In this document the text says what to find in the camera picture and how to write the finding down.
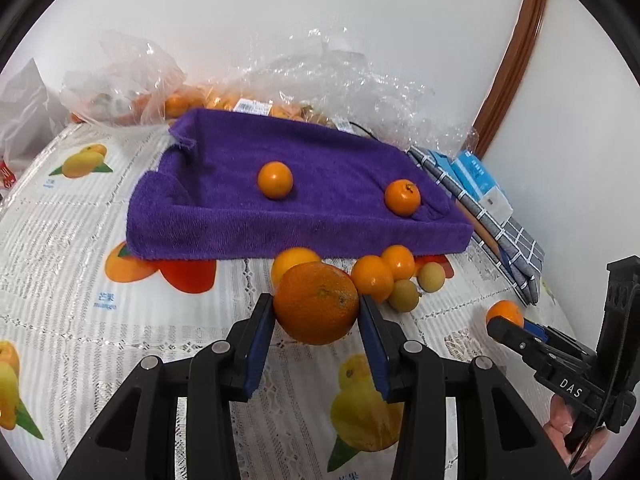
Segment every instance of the black cable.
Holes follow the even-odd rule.
[[[380,140],[379,138],[377,138],[371,131],[367,130],[364,126],[360,126],[358,123],[354,123],[353,121],[349,121],[349,124],[355,126],[356,128],[361,129],[363,132],[365,132],[369,137],[371,137],[372,139],[375,140]]]
[[[607,404],[609,403],[609,399],[610,399],[611,393],[613,391],[613,385],[614,385],[614,383],[616,381],[616,375],[618,374],[618,367],[620,366],[620,360],[622,359],[622,351],[623,351],[623,348],[624,348],[624,345],[625,345],[626,327],[627,327],[627,325],[629,323],[629,316],[630,316],[629,310],[631,310],[631,299],[633,298],[633,296],[634,296],[634,294],[633,294],[633,289],[632,289],[632,293],[629,295],[629,298],[628,298],[629,305],[627,307],[628,311],[627,311],[626,316],[625,316],[625,322],[622,325],[622,336],[620,338],[620,348],[618,349],[618,356],[616,357],[616,364],[613,367],[613,372],[611,374],[611,378],[609,379],[609,385],[607,387],[607,394],[604,397],[604,402],[602,403],[602,406],[600,407],[600,411],[598,412],[598,416],[596,417],[596,420],[595,420],[593,426],[591,427],[589,433],[587,433],[587,436],[584,438],[584,440],[580,444],[580,447],[578,448],[578,451],[575,452],[575,455],[571,459],[571,462],[569,462],[569,472],[573,471],[576,463],[578,462],[578,460],[580,460],[580,457],[584,453],[584,450],[589,445],[591,437],[593,437],[593,433],[600,427],[600,423],[602,421],[602,417],[604,416],[604,410],[606,409]]]

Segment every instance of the red label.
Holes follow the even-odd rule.
[[[2,184],[5,189],[11,189],[11,187],[15,184],[15,175],[14,172],[11,171],[4,160],[0,160],[0,176],[2,177]]]

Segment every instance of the blue gripper pad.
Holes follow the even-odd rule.
[[[549,336],[546,335],[545,329],[536,323],[532,323],[528,320],[524,320],[524,330],[533,334],[537,338],[539,338],[543,343],[549,341]]]
[[[369,361],[373,383],[376,385],[376,390],[380,392],[382,398],[387,400],[389,391],[391,390],[388,379],[388,361],[386,360],[380,334],[373,322],[371,311],[362,298],[360,298],[358,328],[360,330],[362,344],[364,345],[364,351],[367,355],[367,361]]]
[[[258,328],[255,331],[254,340],[246,358],[246,379],[244,380],[243,389],[247,399],[251,398],[254,391],[260,385],[264,362],[267,360],[271,334],[273,334],[275,322],[276,318],[273,313],[273,305],[271,301],[269,301],[262,316],[260,316]]]

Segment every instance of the screw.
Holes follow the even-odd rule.
[[[225,340],[216,341],[215,343],[213,343],[213,345],[211,345],[211,349],[215,354],[225,354],[229,352],[230,348],[231,345]]]
[[[487,356],[481,355],[480,357],[476,357],[476,366],[481,370],[488,370],[494,365],[494,362],[491,361]]]
[[[422,343],[409,339],[409,341],[406,341],[402,345],[402,348],[404,348],[406,352],[409,352],[409,354],[419,354],[422,351]]]
[[[140,361],[140,366],[142,366],[145,370],[151,370],[151,368],[155,368],[158,365],[158,358],[155,355],[148,355],[142,361]]]

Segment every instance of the white lace tablecloth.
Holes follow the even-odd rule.
[[[34,480],[56,478],[111,394],[144,356],[185,358],[251,313],[272,292],[270,260],[217,262],[215,284],[187,294],[160,272],[131,283],[105,274],[125,239],[127,205],[139,177],[171,142],[164,126],[102,130],[70,126],[41,153],[0,205],[0,340],[20,355],[20,398],[44,440],[21,427],[2,430]],[[69,179],[51,175],[70,155],[100,143],[111,172]],[[491,357],[540,421],[550,392],[519,356],[486,334],[484,314],[501,299],[518,302],[509,283],[475,242],[449,255],[454,277],[425,294],[410,314],[383,307],[416,338],[447,358]],[[350,260],[330,263],[345,270]],[[526,316],[572,334],[543,288]],[[388,479],[396,446],[360,452],[327,472],[336,441],[330,408],[340,392],[340,364],[362,353],[357,326],[330,346],[291,340],[276,324],[264,376],[247,404],[232,405],[241,477],[247,479]],[[456,477],[456,423],[448,404],[446,478]],[[178,405],[176,478],[185,478],[186,402]]]

